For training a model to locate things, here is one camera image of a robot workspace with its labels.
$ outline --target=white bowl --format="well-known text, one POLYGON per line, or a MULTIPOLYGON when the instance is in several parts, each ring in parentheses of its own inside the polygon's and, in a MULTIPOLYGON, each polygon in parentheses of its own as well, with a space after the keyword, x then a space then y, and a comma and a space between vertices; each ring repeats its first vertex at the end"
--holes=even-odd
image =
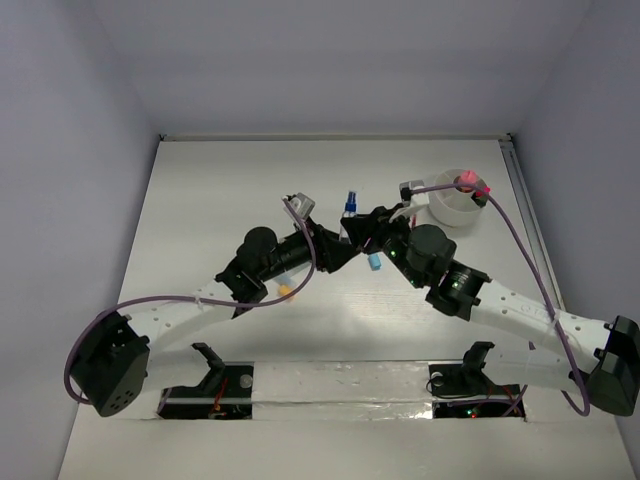
MULTIPOLYGON (((454 183, 466 170, 454 168, 441 173, 436 177, 434 185, 446 185, 454 183)), ((476 184, 485 188, 487 184, 478 177, 476 184)), ((429 192, 429 210, 439 222, 449 227, 462 227, 471 225, 478 220, 482 208, 471 199, 474 192, 464 193, 455 188, 429 192)))

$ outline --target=orange object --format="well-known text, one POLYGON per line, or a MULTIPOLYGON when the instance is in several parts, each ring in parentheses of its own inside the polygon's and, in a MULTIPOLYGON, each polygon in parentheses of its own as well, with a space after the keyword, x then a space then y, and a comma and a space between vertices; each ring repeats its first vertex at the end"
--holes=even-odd
POLYGON ((213 400, 213 408, 211 408, 211 411, 209 412, 210 414, 213 413, 213 412, 219 412, 220 411, 220 404, 218 402, 222 398, 222 395, 224 395, 224 391, 227 388, 227 383, 228 382, 229 382, 228 378, 225 378, 222 381, 222 385, 220 386, 220 391, 216 395, 216 398, 213 400))
MULTIPOLYGON (((287 285, 280 285, 280 288, 278 288, 278 296, 279 297, 284 297, 285 295, 289 295, 291 292, 293 292, 293 289, 291 289, 287 285)), ((293 296, 293 297, 288 298, 287 302, 292 302, 294 298, 296 298, 296 297, 293 296)))

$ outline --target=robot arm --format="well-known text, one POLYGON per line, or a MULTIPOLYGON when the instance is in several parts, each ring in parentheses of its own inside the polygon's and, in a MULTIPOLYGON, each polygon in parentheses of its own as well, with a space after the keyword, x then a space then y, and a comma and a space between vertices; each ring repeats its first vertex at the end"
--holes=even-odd
MULTIPOLYGON (((236 256, 215 279, 194 292, 194 302, 168 303, 133 317, 113 312, 84 337, 70 375, 101 416, 126 408, 143 390, 158 388, 153 357, 176 340, 212 322, 236 318, 267 295, 264 282, 299 269, 315 257, 318 271, 333 273, 359 253, 383 252, 414 288, 429 288, 426 301, 448 316, 482 323, 533 342, 558 354, 556 365, 513 362, 518 383, 575 390, 564 349, 545 307, 492 280, 487 274, 453 259, 456 244, 434 225, 411 229, 407 218, 378 207, 368 215, 343 218, 351 243, 315 224, 309 217, 313 202, 302 194, 288 197, 289 206, 304 220, 313 255, 301 230, 278 241, 266 227, 251 230, 236 256), (212 306, 198 299, 235 300, 212 306), (150 348, 153 352, 150 359, 150 348)), ((559 312, 592 405, 616 415, 631 415, 640 390, 640 331, 629 319, 613 324, 559 312)), ((206 345, 194 344, 210 367, 197 387, 215 392, 222 384, 224 363, 206 345)), ((498 382, 493 367, 505 363, 490 342, 476 342, 458 364, 430 365, 434 395, 486 395, 488 383, 498 382)), ((166 381, 166 374, 161 377, 166 381)))

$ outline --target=small blue cap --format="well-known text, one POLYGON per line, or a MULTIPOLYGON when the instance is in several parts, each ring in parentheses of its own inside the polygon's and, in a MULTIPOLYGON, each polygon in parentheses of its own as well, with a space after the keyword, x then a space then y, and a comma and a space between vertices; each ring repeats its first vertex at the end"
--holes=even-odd
POLYGON ((349 196, 347 197, 347 203, 344 204, 345 212, 356 211, 356 192, 349 190, 349 196))
POLYGON ((369 266, 374 272, 380 270, 380 268, 382 267, 382 264, 380 263, 380 257, 377 253, 372 253, 371 255, 369 255, 369 266))

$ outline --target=gray wall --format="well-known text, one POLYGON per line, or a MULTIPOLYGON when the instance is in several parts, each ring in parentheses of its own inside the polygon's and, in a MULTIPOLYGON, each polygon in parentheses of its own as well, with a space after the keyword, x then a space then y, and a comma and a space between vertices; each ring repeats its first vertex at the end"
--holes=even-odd
POLYGON ((589 5, 91 1, 163 133, 513 131, 589 5))
MULTIPOLYGON (((639 85, 640 2, 598 0, 516 137, 560 288, 581 315, 640 320, 639 85)), ((640 412, 619 424, 640 472, 640 412)))
POLYGON ((116 298, 157 145, 87 3, 0 1, 0 477, 57 477, 62 369, 116 298))

